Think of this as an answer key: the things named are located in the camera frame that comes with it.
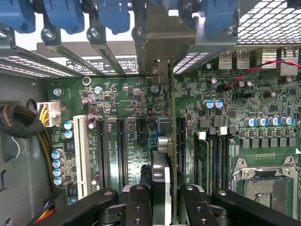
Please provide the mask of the installed RAM stick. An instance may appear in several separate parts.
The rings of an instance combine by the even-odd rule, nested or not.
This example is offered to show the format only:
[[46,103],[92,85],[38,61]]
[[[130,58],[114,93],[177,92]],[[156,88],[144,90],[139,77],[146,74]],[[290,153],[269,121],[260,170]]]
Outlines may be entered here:
[[208,194],[209,179],[209,143],[206,140],[195,139],[194,142],[194,182]]

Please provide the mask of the long black expansion slot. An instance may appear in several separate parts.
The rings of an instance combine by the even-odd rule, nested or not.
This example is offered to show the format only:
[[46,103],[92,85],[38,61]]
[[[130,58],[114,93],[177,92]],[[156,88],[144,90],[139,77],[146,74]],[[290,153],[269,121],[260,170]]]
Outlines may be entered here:
[[100,174],[100,188],[110,187],[110,160],[108,148],[107,122],[105,119],[96,121],[98,165]]
[[186,118],[176,117],[177,126],[177,159],[184,180],[186,179]]
[[120,192],[122,192],[124,186],[128,184],[126,119],[116,120],[116,132],[117,132],[117,153],[118,153],[118,166],[119,166],[119,189]]

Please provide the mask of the CPU socket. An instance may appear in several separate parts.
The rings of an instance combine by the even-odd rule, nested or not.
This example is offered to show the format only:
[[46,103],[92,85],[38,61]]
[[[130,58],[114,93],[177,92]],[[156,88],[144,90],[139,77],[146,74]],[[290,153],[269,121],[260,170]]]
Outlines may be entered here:
[[239,157],[231,170],[230,189],[301,221],[301,167],[293,156],[279,163],[252,165]]

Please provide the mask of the short black expansion slot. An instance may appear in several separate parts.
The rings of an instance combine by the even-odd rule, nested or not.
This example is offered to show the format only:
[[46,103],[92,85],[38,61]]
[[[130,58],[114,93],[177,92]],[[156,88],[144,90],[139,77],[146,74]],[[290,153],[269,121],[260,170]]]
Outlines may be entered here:
[[136,119],[137,142],[139,144],[146,143],[146,120],[144,118]]

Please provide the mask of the white expansion slot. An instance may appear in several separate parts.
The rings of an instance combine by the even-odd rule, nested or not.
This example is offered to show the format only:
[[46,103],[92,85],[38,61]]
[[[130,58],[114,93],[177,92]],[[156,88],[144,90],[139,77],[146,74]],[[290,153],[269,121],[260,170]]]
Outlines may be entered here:
[[73,117],[78,199],[91,194],[87,116]]

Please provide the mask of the green motherboard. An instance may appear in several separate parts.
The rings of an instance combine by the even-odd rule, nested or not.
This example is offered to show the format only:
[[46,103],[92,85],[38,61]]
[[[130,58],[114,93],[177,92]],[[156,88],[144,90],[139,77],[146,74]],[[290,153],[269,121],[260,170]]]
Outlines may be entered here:
[[[280,76],[277,59],[250,68],[220,70],[219,60],[183,74],[176,67],[176,117],[186,118],[186,179],[177,167],[177,185],[194,182],[195,139],[209,143],[209,185],[230,189],[231,170],[239,157],[252,165],[279,163],[293,156],[301,167],[301,62],[296,76]],[[276,63],[276,69],[262,66]],[[56,80],[51,102],[60,102],[61,125],[51,129],[54,184],[68,204],[78,201],[74,124],[87,116],[91,193],[100,190],[96,121],[107,122],[110,187],[120,192],[116,120],[126,119],[128,184],[151,189],[151,154],[157,149],[155,122],[163,114],[164,95],[147,76]],[[136,119],[146,120],[146,143],[137,142]]]

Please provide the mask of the open grey PC case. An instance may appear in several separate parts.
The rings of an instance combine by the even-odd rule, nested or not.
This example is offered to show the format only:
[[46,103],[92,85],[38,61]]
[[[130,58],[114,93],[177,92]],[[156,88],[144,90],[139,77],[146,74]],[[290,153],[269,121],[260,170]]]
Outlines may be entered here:
[[195,29],[174,75],[176,67],[188,74],[225,51],[236,64],[239,50],[259,62],[263,48],[280,55],[294,47],[301,62],[301,0],[238,0],[231,25],[217,34],[205,31],[203,0],[128,0],[130,29],[117,35],[101,24],[97,0],[81,0],[85,29],[75,34],[51,24],[43,0],[32,2],[35,32],[0,22],[0,226],[56,226],[56,213],[85,198],[68,204],[54,184],[53,127],[37,119],[37,103],[51,102],[49,85],[56,80],[151,78],[142,70],[147,3],[167,5],[170,16]]

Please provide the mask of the white power connector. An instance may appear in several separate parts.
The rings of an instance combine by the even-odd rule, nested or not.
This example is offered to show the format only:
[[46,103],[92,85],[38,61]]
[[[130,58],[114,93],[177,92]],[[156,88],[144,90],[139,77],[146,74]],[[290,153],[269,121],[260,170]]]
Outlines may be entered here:
[[60,102],[37,103],[37,119],[46,128],[58,127],[61,125]]

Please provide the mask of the metal rear port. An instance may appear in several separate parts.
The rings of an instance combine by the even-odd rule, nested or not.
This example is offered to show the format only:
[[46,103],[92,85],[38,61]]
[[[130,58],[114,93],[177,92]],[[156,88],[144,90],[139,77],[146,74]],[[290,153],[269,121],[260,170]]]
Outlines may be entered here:
[[285,63],[281,63],[280,76],[296,76],[298,74],[299,62],[299,49],[294,47],[283,47],[281,48],[280,59],[284,60]]
[[225,51],[219,55],[219,63],[218,68],[220,70],[232,70],[232,59],[233,59],[232,51]]
[[249,69],[250,68],[250,54],[246,50],[239,50],[237,54],[237,68]]
[[[277,49],[276,48],[263,48],[261,50],[261,63],[264,64],[268,61],[273,61],[277,59]],[[262,69],[276,69],[276,63],[270,63],[262,66]]]

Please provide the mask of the blue slot retention clip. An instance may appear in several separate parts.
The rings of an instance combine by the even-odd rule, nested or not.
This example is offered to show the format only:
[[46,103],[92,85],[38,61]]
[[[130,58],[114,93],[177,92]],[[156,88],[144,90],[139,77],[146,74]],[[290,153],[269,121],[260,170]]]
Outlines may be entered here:
[[112,34],[125,33],[130,29],[128,0],[97,0],[99,20]]
[[81,33],[85,29],[85,19],[81,0],[43,0],[51,24],[68,34]]
[[0,22],[18,33],[33,33],[36,16],[32,0],[0,0]]
[[217,34],[231,25],[237,1],[203,0],[207,34]]

